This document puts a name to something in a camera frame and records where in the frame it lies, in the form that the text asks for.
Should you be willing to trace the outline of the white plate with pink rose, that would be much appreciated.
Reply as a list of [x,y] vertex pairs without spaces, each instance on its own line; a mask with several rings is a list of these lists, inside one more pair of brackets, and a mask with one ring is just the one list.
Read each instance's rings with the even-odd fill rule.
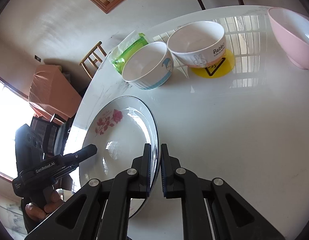
[[97,154],[79,165],[80,185],[90,179],[114,178],[131,167],[133,159],[143,154],[144,145],[151,145],[150,186],[159,172],[159,136],[150,109],[134,96],[118,97],[105,105],[87,129],[83,145],[94,144]]

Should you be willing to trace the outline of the white bowl blue band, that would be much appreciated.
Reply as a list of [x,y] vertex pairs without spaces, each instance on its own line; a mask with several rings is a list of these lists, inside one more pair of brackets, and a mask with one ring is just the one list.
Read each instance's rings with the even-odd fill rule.
[[122,71],[124,81],[142,90],[163,85],[174,70],[173,57],[164,42],[152,42],[135,52]]

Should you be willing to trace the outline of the white rabbit bowl pink band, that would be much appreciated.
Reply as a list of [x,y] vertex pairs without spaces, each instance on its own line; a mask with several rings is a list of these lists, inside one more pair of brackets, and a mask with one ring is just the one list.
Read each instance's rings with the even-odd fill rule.
[[169,51],[190,68],[206,68],[219,62],[226,53],[224,27],[212,21],[186,24],[168,39]]

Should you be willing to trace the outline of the large pink bowl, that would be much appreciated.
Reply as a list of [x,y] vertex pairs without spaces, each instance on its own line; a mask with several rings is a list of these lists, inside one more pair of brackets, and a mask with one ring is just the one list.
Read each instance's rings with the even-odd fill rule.
[[309,20],[292,10],[272,7],[268,11],[274,36],[289,60],[309,70]]

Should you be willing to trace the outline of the black mesh chair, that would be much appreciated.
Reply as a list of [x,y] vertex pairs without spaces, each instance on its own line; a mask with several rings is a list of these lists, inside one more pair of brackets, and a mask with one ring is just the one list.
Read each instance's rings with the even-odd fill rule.
[[30,127],[42,139],[45,158],[63,155],[72,123],[72,118],[65,121],[57,114],[54,114],[50,121],[44,120],[42,116],[32,118]]

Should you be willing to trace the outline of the pink covered cabinet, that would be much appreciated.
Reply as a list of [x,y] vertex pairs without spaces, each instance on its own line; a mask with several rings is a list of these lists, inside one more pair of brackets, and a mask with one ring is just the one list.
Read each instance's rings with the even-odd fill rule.
[[81,103],[81,96],[56,65],[39,65],[32,78],[28,102],[37,116],[47,120],[54,114],[72,118]]

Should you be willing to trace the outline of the light wooden chair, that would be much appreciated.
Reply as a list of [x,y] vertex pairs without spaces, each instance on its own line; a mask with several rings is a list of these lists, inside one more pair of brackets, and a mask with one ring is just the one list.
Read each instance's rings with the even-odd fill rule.
[[92,80],[94,74],[106,59],[106,56],[107,53],[102,47],[102,42],[99,41],[80,61],[79,65],[83,68],[87,76]]

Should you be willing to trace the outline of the green tissue pack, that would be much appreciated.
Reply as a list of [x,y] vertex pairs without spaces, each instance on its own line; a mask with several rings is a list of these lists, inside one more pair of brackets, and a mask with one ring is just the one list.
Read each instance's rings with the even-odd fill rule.
[[147,44],[148,39],[146,36],[143,33],[138,33],[134,30],[115,48],[113,48],[108,59],[114,66],[115,70],[121,75],[127,61],[131,58],[131,56]]

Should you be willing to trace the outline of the yellow round warning sticker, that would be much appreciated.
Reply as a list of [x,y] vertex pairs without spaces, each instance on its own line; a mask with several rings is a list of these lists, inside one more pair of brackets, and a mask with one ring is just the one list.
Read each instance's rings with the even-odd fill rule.
[[230,73],[233,70],[234,66],[234,54],[229,49],[226,49],[225,54],[219,62],[206,68],[191,68],[191,72],[205,79],[215,79],[223,77]]

